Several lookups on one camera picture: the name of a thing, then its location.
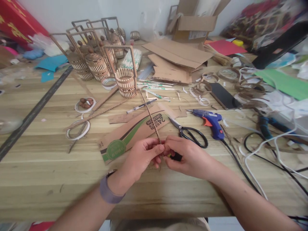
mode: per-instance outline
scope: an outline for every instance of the person's left hand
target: person's left hand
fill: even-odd
[[[133,177],[136,182],[140,179],[141,174],[146,170],[151,161],[156,168],[161,163],[159,155],[165,150],[164,141],[159,144],[155,138],[147,138],[135,143],[131,148],[128,157],[121,167],[121,171],[129,177]]]

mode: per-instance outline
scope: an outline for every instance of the person's right hand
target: person's right hand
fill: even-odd
[[[175,152],[183,156],[180,162],[167,157],[169,154],[174,156]],[[216,162],[197,144],[177,136],[167,136],[164,160],[171,170],[204,180],[209,180]]]

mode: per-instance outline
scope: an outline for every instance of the smartphone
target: smartphone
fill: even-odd
[[[211,95],[219,102],[225,110],[232,110],[243,107],[223,86],[219,83],[211,83]]]

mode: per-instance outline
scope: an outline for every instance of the purple wristband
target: purple wristband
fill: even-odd
[[[107,179],[109,176],[110,174],[107,174],[106,176],[102,178],[100,182],[100,187],[99,187],[100,195],[104,199],[104,201],[106,201],[107,203],[118,204],[123,199],[125,194],[123,196],[117,196],[110,190],[110,188],[108,187],[108,183],[107,183]]]

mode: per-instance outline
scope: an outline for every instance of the hand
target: hand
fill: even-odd
[[[161,162],[159,155],[163,153],[165,147],[159,144],[159,140],[155,138],[147,138],[135,143],[131,148],[126,161],[121,167],[121,171],[125,172],[129,177],[132,177],[136,182],[140,179],[141,174],[146,170],[151,160],[158,168]]]
[[[167,157],[179,153],[182,160],[175,161]],[[196,178],[209,180],[216,160],[194,142],[177,136],[168,136],[165,140],[164,160],[169,169]]]

